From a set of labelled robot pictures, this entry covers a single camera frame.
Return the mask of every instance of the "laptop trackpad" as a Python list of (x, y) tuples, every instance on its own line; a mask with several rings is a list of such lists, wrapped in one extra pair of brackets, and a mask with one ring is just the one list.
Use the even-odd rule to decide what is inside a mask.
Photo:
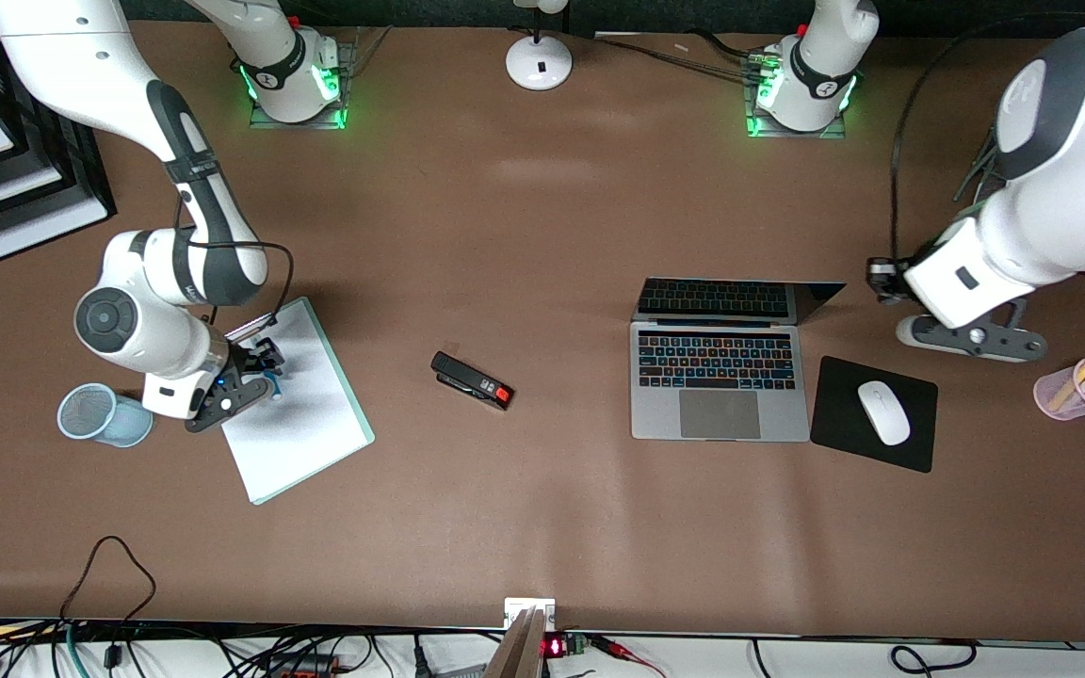
[(761, 437), (754, 391), (681, 391), (681, 438)]

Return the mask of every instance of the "pink mesh pen holder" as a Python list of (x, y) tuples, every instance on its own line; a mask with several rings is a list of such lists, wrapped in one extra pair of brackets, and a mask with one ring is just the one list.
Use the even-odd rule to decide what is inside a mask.
[[(1037, 380), (1036, 385), (1032, 387), (1032, 396), (1037, 400), (1037, 407), (1046, 413), (1046, 417), (1058, 421), (1069, 421), (1085, 417), (1085, 394), (1082, 394), (1080, 381), (1077, 381), (1077, 370), (1082, 368), (1084, 361), (1081, 360), (1080, 363), (1070, 369), (1063, 369), (1060, 372), (1044, 374), (1044, 376)], [(1050, 401), (1062, 389), (1069, 391), (1067, 399), (1062, 400), (1058, 409), (1051, 409), (1049, 407)]]

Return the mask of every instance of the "brown leather tabletop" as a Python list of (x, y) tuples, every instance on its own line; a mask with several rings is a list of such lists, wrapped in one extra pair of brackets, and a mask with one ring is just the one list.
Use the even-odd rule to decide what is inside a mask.
[[(1030, 297), (1050, 353), (1027, 364), (899, 344), (920, 309), (876, 304), (863, 278), (888, 248), (896, 115), (939, 42), (879, 39), (847, 139), (818, 141), (751, 139), (738, 85), (588, 39), (565, 39), (559, 89), (519, 89), (518, 35), (492, 29), (392, 30), (343, 132), (250, 130), (214, 26), (133, 33), (255, 231), (296, 254), (292, 296), (375, 442), (255, 507), (218, 431), (163, 419), (126, 450), (61, 436), (78, 383), (139, 388), (78, 343), (73, 309), (115, 232), (171, 216), (162, 164), (100, 132), (119, 215), (0, 263), (0, 615), (55, 614), (116, 533), (158, 583), (146, 617), (494, 626), (506, 596), (547, 596), (586, 628), (1085, 640), (1085, 419), (1047, 420), (1031, 395), (1085, 355), (1085, 278)], [(689, 36), (634, 39), (731, 65)], [(947, 226), (1038, 47), (961, 48), (923, 91), (905, 247)], [(270, 261), (218, 324), (275, 303)], [(932, 471), (809, 443), (634, 440), (628, 321), (648, 274), (847, 282), (802, 329), (806, 382), (830, 355), (937, 383)], [(438, 350), (516, 389), (509, 411), (435, 382)], [(145, 589), (110, 548), (72, 614), (120, 617)]]

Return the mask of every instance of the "laptop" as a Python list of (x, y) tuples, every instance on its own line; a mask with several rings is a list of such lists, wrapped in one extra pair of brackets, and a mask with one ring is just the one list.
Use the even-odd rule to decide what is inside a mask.
[(810, 438), (797, 325), (843, 282), (649, 278), (630, 322), (630, 433)]

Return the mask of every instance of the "keyboard key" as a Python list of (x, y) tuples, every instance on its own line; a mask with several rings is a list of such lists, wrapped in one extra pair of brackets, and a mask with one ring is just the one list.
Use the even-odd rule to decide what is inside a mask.
[(739, 389), (738, 379), (686, 379), (689, 389)]

